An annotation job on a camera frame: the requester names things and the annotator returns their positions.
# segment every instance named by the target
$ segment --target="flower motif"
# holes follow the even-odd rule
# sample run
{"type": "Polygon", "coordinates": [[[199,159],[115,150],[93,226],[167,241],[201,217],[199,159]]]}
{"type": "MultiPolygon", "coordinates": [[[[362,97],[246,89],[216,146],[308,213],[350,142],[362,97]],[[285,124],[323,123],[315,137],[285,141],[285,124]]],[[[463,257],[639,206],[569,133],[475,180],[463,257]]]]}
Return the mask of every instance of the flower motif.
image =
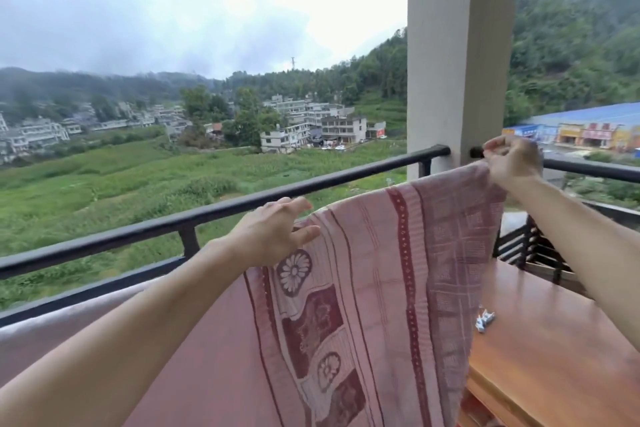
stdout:
{"type": "Polygon", "coordinates": [[[294,297],[311,271],[311,257],[304,250],[296,250],[276,268],[285,295],[294,297]]]}
{"type": "Polygon", "coordinates": [[[335,351],[327,353],[318,363],[318,385],[322,393],[327,391],[340,372],[340,355],[335,351]]]}

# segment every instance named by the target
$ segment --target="pink cloth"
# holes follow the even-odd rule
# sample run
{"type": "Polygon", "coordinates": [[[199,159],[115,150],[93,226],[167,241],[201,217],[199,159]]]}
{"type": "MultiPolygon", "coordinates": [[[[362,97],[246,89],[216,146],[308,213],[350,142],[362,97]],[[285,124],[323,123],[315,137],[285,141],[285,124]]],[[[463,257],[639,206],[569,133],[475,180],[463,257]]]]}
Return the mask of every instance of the pink cloth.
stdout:
{"type": "MultiPolygon", "coordinates": [[[[503,201],[478,163],[318,210],[322,236],[234,282],[125,425],[455,425],[503,201]]],[[[105,309],[0,330],[0,384],[105,309]]]]}

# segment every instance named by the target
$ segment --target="balcony railing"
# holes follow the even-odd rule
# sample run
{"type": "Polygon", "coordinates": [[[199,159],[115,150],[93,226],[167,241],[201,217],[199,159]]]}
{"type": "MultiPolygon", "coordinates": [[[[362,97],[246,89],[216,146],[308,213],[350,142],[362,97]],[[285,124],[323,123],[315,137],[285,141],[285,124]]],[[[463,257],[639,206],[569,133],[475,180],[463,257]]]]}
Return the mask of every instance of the balcony railing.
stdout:
{"type": "MultiPolygon", "coordinates": [[[[28,303],[21,307],[0,313],[0,327],[18,323],[24,319],[34,318],[47,312],[59,310],[78,304],[101,295],[122,290],[152,278],[160,277],[180,266],[192,257],[200,245],[196,237],[195,227],[227,216],[242,213],[261,206],[269,201],[276,201],[284,196],[301,196],[325,188],[341,185],[364,177],[380,174],[410,164],[419,164],[420,176],[430,173],[431,160],[439,156],[448,156],[449,147],[436,145],[429,149],[388,158],[379,162],[352,167],[345,171],[334,172],[269,189],[248,196],[229,199],[209,206],[172,214],[155,220],[143,221],[119,229],[109,230],[88,237],[78,238],[63,243],[38,248],[29,252],[17,253],[0,258],[0,280],[16,277],[28,272],[52,267],[65,262],[81,259],[100,252],[106,252],[125,245],[177,232],[182,240],[184,254],[162,262],[146,265],[115,278],[96,282],[89,286],[73,289],[51,298],[28,303]]],[[[473,149],[472,156],[481,156],[481,149],[473,149]]],[[[640,169],[624,165],[604,164],[572,158],[546,158],[544,166],[548,169],[575,172],[588,176],[618,179],[640,183],[640,169]]],[[[640,213],[608,206],[606,204],[589,203],[596,210],[619,223],[631,226],[640,225],[640,213]]],[[[560,283],[564,275],[571,274],[571,269],[556,252],[553,245],[537,229],[529,217],[526,224],[496,240],[494,256],[521,269],[539,265],[551,271],[552,280],[560,283]]]]}

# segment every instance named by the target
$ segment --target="wooden bench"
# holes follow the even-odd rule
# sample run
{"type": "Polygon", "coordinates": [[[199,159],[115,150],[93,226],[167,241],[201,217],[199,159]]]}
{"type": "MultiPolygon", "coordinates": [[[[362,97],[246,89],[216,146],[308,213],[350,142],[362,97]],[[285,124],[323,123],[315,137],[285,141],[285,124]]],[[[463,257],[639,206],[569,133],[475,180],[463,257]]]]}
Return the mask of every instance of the wooden bench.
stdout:
{"type": "Polygon", "coordinates": [[[483,306],[467,388],[505,426],[640,425],[640,353],[592,300],[496,261],[483,306]]]}

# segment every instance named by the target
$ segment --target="white column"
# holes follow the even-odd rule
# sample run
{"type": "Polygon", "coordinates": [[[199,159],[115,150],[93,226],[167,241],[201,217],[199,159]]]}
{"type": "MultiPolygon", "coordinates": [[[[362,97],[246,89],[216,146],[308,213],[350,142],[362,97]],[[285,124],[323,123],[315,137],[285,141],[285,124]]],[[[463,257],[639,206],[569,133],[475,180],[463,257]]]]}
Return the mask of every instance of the white column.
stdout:
{"type": "Polygon", "coordinates": [[[432,172],[500,134],[514,14],[515,0],[408,0],[408,150],[452,151],[432,172]]]}

